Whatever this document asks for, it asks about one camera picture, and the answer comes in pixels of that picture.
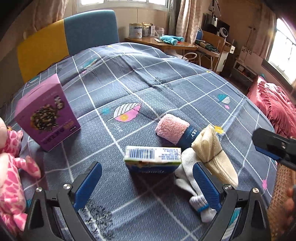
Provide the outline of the person's hand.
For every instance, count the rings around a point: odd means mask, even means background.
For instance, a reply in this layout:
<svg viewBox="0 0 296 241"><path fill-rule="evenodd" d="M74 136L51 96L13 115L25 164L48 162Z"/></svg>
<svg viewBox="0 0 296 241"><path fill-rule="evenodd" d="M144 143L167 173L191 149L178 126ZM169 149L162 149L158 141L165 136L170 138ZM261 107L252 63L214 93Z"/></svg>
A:
<svg viewBox="0 0 296 241"><path fill-rule="evenodd" d="M290 223L293 220L293 212L295 210L295 202L293 200L293 194L294 194L294 187L290 187L287 190L287 196L288 199L286 200L284 204L284 209L286 212L286 224L290 225Z"/></svg>

